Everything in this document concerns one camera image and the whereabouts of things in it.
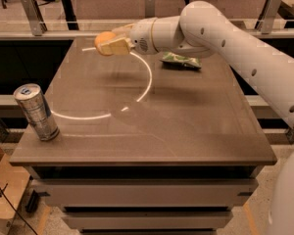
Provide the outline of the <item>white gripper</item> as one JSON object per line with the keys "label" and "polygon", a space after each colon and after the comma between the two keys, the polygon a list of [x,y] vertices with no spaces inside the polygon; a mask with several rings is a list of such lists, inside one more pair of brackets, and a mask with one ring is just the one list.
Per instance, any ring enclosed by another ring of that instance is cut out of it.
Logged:
{"label": "white gripper", "polygon": [[142,55],[156,54],[153,44],[152,28],[156,18],[144,19],[135,24],[116,27],[112,30],[115,37],[101,44],[101,52],[106,56],[127,55],[133,48]]}

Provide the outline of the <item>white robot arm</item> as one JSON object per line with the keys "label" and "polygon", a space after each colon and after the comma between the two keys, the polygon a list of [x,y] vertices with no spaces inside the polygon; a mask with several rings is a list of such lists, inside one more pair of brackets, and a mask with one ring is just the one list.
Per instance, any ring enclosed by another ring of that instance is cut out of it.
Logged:
{"label": "white robot arm", "polygon": [[[108,56],[135,50],[203,58],[216,52],[294,130],[294,58],[238,28],[208,2],[192,2],[176,17],[103,32],[95,47]],[[275,183],[267,235],[294,235],[294,151]]]}

